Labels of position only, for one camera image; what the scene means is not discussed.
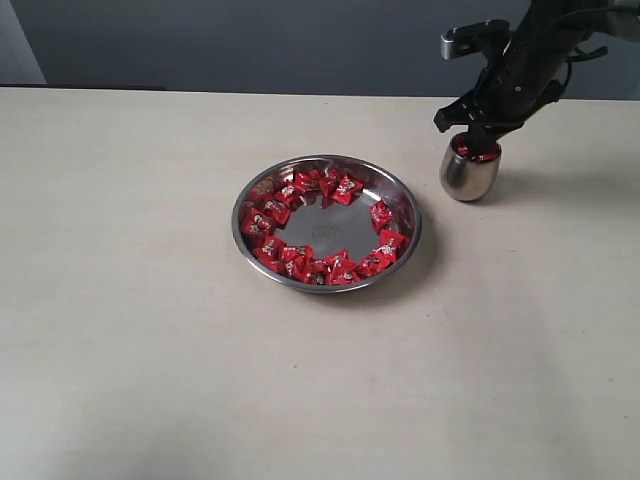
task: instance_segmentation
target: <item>table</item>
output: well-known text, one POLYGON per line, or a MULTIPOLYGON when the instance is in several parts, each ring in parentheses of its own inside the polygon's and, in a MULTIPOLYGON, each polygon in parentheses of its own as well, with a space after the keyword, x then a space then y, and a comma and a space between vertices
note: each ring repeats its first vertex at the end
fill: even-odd
POLYGON ((451 200, 447 99, 1 89, 0 477, 640 476, 640 104, 562 101, 451 200), (229 228, 280 160, 403 179, 425 239, 341 296, 229 228))

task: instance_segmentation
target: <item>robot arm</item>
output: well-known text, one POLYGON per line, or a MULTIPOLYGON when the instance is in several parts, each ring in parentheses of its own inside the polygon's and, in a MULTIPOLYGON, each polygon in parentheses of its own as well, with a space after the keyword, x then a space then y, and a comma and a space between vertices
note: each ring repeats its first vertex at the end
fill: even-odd
POLYGON ((442 36, 445 59, 481 52, 488 61, 475 87, 434 120, 441 132, 468 127, 452 140, 441 168, 453 198, 474 201, 487 193, 498 172, 497 141, 562 97, 573 63, 607 54, 606 47, 590 53, 578 47, 594 32, 640 42, 640 0, 532 0, 513 33, 508 22, 491 20, 442 36), (560 82, 554 77, 565 63, 567 77, 560 82))

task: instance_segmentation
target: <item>stainless steel plate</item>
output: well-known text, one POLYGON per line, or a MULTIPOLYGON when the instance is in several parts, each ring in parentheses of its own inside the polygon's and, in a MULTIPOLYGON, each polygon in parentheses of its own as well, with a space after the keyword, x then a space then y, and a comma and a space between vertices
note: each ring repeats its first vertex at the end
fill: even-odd
POLYGON ((311 293, 338 293, 373 285, 402 268, 420 240, 422 217, 418 203, 409 189, 389 172, 356 158, 315 155, 279 163, 249 182, 233 207, 231 226, 233 238, 240 252, 262 274, 297 290, 311 293), (348 207, 336 203, 325 209, 321 208, 322 196, 319 195, 315 203, 303 206, 294 212, 286 228, 278 230, 276 235, 289 245, 311 245, 318 258, 348 248, 349 256, 359 261, 378 247, 379 237, 371 225, 369 207, 382 199, 394 210, 395 224, 391 228, 410 239, 409 247, 395 264, 379 275, 349 285, 307 285, 278 275, 262 265, 251 254, 250 247, 240 231, 242 203, 251 189, 267 178, 291 180, 294 172, 308 173, 314 169, 321 173, 335 169, 343 175, 352 176, 364 184, 362 195, 348 207))

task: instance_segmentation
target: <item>white table surface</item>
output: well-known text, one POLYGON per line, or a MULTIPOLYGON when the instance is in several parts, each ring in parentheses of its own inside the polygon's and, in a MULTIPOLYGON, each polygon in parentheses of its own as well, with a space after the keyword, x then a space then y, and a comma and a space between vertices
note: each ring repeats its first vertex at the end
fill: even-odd
POLYGON ((0 89, 0 478, 639 478, 640 103, 549 106, 476 206, 446 104, 0 89), (420 200, 393 281, 238 253, 242 187, 313 153, 420 200))

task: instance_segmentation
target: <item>metal plate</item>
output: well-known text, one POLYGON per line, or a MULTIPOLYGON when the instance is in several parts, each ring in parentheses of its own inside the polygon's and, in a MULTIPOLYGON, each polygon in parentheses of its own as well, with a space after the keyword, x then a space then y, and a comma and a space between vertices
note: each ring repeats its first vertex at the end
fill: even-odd
POLYGON ((373 285, 401 268, 418 245, 422 230, 422 217, 418 203, 409 189, 389 172, 356 158, 315 155, 279 163, 249 182, 233 208, 231 226, 240 252, 262 274, 297 290, 311 293, 338 293, 373 285), (292 180, 294 172, 308 173, 314 169, 321 173, 335 169, 342 175, 350 175, 364 184, 362 195, 349 206, 333 204, 326 209, 321 207, 322 196, 318 195, 315 203, 300 207, 295 211, 286 228, 278 230, 276 235, 289 245, 311 245, 318 258, 348 248, 349 256, 359 261, 364 255, 378 247, 379 237, 371 225, 369 207, 382 199, 394 210, 395 224, 391 228, 410 239, 408 248, 395 264, 376 276, 349 285, 307 285, 278 275, 262 265, 251 254, 250 247, 240 231, 242 203, 246 200, 251 189, 267 178, 276 178, 282 181, 292 180))

